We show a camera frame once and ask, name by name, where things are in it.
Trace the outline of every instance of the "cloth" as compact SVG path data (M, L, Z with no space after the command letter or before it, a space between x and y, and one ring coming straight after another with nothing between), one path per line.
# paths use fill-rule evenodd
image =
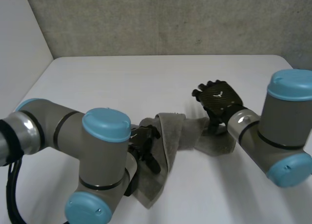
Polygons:
M150 208L159 198L178 150L199 150L209 156L233 152L235 140L225 132L209 135L208 118L186 119L184 114L159 113L155 118L145 118L139 126L152 125L160 132L160 139L153 140L152 155L158 161L161 172L153 174L147 165L139 161L138 187L133 195L140 203Z

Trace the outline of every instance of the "carbon fiber hand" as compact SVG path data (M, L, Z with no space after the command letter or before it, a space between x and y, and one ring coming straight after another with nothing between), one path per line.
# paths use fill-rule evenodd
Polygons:
M226 81L209 81L207 85L200 84L199 90L194 90L192 96L202 104L209 115L209 133L216 134L219 125L223 123L223 115L226 109L233 105L243 106L243 101Z

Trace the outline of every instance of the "white table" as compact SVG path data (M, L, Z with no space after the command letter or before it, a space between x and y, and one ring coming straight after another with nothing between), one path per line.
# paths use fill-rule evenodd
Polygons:
M133 123L159 112L205 116L191 96L198 84L227 81L261 114L271 75L291 68L278 56L76 57L56 59L26 95L86 112L115 108ZM311 140L307 146L311 153ZM0 223L7 168L0 168ZM64 204L78 184L78 161L53 149L25 156L17 203L28 224L62 224ZM273 185L239 147L217 158L177 153L163 194L150 209L122 198L112 224L310 224L312 179L291 189Z

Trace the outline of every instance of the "black cable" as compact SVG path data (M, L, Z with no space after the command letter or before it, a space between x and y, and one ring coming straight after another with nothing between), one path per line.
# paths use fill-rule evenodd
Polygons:
M17 204L16 204L16 184L20 172L22 159L19 159L15 163L9 165L8 169L8 182L6 184L6 205L8 209L8 215L12 224L26 224L24 219L20 216Z

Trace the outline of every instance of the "white logo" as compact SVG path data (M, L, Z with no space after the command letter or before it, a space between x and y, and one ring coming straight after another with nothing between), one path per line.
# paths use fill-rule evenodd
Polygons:
M222 97L222 95L223 95L223 91L221 91L219 95L216 95L216 96L213 95L213 96L214 96L214 97Z
M130 136L130 138L132 139L133 137L137 136L137 134L133 135L133 136Z

